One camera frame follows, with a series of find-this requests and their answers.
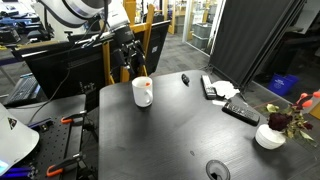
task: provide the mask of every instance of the black curtain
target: black curtain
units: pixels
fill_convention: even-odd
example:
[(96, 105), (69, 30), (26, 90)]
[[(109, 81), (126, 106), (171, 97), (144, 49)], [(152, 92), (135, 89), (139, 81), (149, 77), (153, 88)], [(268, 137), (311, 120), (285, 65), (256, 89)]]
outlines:
[(209, 65), (245, 89), (305, 0), (227, 0)]

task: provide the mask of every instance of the black table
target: black table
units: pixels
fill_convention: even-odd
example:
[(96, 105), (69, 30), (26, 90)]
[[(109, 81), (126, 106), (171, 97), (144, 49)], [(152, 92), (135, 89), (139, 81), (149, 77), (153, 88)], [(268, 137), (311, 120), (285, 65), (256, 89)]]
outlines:
[[(80, 111), (83, 111), (85, 109), (85, 100), (86, 97), (85, 95), (77, 95), (77, 96), (72, 96), (68, 98), (62, 98), (62, 99), (57, 99), (53, 100), (52, 102), (46, 104), (33, 118), (32, 122), (39, 122), (44, 119), (47, 119), (48, 117), (52, 118), (57, 123), (60, 123), (60, 119), (62, 117), (66, 117), (72, 114), (79, 113)], [(23, 108), (27, 107), (33, 107), (37, 106), (42, 103), (38, 104), (32, 104), (28, 106), (23, 106)], [(28, 109), (9, 109), (9, 111), (14, 115), (19, 121), (23, 122), (24, 124), (27, 124), (33, 114), (37, 111), (38, 108), (28, 108)], [(56, 152), (56, 153), (63, 153), (65, 157), (70, 157), (80, 151), (80, 146), (81, 146), (81, 137), (82, 137), (82, 126), (72, 126), (70, 128), (70, 134), (69, 134), (69, 141), (67, 144), (67, 149), (65, 152)], [(41, 146), (43, 149), (50, 149), (53, 148), (50, 146), (50, 144), (44, 144), (42, 143)], [(76, 165), (71, 165), (67, 167), (63, 173), (63, 175), (60, 177), (60, 175), (49, 178), (49, 179), (65, 179), (65, 180), (72, 180), (76, 179), (77, 177), (77, 168), (75, 168)], [(39, 178), (38, 179), (45, 179), (45, 173), (39, 172)]]
[[(189, 87), (182, 72), (152, 78), (154, 101), (146, 109), (134, 104), (131, 82), (100, 91), (99, 179), (209, 179), (206, 164), (217, 159), (231, 179), (283, 180), (317, 163), (292, 140), (275, 150), (262, 148), (254, 139), (258, 127), (205, 99), (204, 71), (183, 73)], [(246, 106), (239, 97), (232, 101)]]

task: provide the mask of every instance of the flower bouquet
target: flower bouquet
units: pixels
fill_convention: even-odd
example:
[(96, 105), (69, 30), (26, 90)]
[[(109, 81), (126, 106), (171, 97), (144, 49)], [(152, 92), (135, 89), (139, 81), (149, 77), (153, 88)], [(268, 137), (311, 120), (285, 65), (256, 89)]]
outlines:
[(300, 99), (289, 104), (286, 109), (280, 109), (278, 106), (268, 104), (267, 111), (270, 113), (268, 124), (261, 125), (256, 133), (257, 142), (267, 148), (274, 149), (285, 143), (285, 138), (302, 137), (311, 145), (317, 143), (304, 130), (312, 130), (313, 126), (304, 119), (302, 110), (312, 105), (311, 97), (320, 98), (320, 92), (313, 94), (302, 93)]

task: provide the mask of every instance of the white cup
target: white cup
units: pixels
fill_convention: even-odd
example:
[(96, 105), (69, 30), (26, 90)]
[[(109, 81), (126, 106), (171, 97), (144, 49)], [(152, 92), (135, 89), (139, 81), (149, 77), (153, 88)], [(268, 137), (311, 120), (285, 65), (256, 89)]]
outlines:
[(132, 81), (134, 102), (137, 106), (147, 107), (153, 101), (152, 79), (149, 77), (137, 77)]

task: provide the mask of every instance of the blue bin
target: blue bin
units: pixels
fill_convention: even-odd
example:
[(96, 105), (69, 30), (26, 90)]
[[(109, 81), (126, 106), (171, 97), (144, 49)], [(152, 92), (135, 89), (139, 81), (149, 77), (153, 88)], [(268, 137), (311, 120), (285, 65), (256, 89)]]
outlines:
[(293, 75), (280, 76), (278, 74), (274, 74), (269, 83), (268, 89), (279, 96), (284, 96), (298, 81), (299, 79)]

